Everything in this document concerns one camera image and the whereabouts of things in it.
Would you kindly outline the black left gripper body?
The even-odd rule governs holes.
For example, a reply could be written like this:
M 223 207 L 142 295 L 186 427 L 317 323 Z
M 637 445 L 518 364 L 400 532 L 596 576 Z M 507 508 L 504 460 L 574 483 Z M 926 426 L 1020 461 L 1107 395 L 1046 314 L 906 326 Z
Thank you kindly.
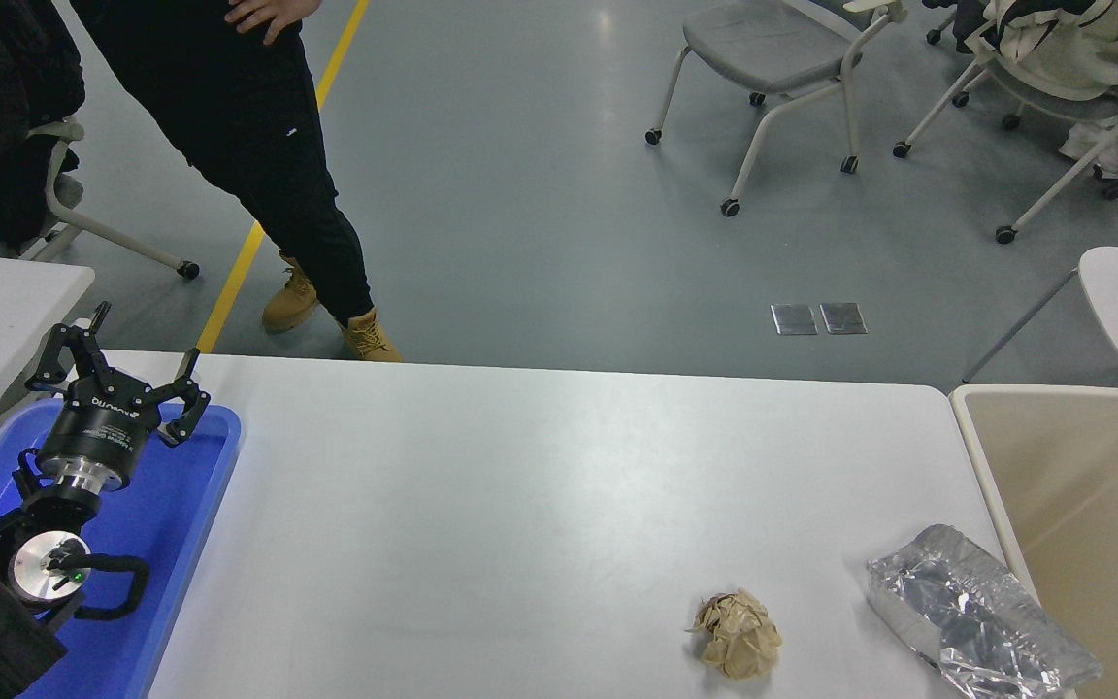
M 61 412 L 37 451 L 37 469 L 57 478 L 61 466 L 83 461 L 110 470 L 113 478 L 133 478 L 149 435 L 161 423 L 158 407 L 144 403 L 139 386 L 106 393 L 94 377 L 68 384 Z

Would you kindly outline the person's left hand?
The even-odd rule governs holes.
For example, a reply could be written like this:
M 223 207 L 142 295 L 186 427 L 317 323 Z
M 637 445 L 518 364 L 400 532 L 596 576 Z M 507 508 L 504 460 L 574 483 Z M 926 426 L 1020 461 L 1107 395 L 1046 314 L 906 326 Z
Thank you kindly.
M 229 10 L 222 15 L 222 22 L 241 35 L 260 28 L 262 44 L 271 46 L 288 27 L 314 15 L 320 6 L 322 1 L 310 0 L 229 1 Z

